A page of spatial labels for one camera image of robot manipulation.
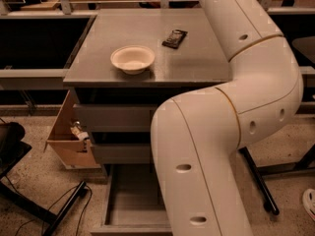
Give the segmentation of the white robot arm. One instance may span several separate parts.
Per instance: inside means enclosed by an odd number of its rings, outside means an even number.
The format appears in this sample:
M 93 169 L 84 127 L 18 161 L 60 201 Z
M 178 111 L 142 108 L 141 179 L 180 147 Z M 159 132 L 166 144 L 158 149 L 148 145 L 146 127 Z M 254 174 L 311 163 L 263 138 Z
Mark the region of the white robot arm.
M 230 80 L 156 111 L 151 142 L 173 236 L 253 236 L 229 156 L 285 126 L 303 80 L 284 34 L 256 0 L 199 0 Z

